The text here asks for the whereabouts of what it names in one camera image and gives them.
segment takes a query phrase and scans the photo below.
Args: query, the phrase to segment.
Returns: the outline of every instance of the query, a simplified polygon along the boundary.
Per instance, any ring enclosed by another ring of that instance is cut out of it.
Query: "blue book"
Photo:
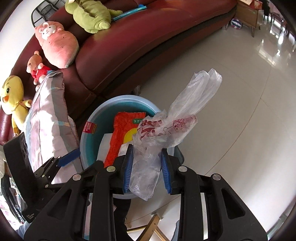
[[[132,10],[127,11],[127,12],[124,12],[123,14],[121,14],[121,15],[119,15],[117,17],[112,18],[112,21],[116,21],[116,20],[118,20],[120,18],[123,18],[123,17],[125,17],[127,15],[130,15],[130,14],[134,13],[134,12],[138,12],[138,11],[144,10],[146,8],[147,8],[147,6],[139,5],[138,8],[132,9]]]

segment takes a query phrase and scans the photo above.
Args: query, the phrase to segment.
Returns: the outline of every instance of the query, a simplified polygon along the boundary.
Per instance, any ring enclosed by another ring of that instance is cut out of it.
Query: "clear plastic bag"
[[[154,117],[147,116],[133,137],[133,168],[129,189],[148,200],[153,196],[160,173],[162,148],[175,147],[196,125],[196,114],[217,92],[222,77],[214,69],[194,74],[170,106]]]

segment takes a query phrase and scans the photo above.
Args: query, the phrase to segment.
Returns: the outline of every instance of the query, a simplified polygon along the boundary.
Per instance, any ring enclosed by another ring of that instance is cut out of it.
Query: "striped pillow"
[[[68,116],[64,99],[64,76],[48,74],[36,92],[23,128],[28,157],[36,171],[51,157],[64,156],[79,148],[75,124]],[[62,167],[52,183],[65,183],[82,171],[80,158]]]

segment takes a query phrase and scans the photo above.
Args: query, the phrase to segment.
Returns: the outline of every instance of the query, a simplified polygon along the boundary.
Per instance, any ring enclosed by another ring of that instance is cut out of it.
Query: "pink rabbit plush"
[[[79,44],[72,33],[64,30],[62,24],[45,22],[35,28],[35,36],[52,65],[64,69],[74,62]]]

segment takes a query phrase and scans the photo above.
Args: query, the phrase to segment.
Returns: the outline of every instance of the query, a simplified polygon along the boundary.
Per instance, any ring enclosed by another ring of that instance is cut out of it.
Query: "red label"
[[[83,132],[93,134],[96,131],[97,124],[87,121],[83,128]]]

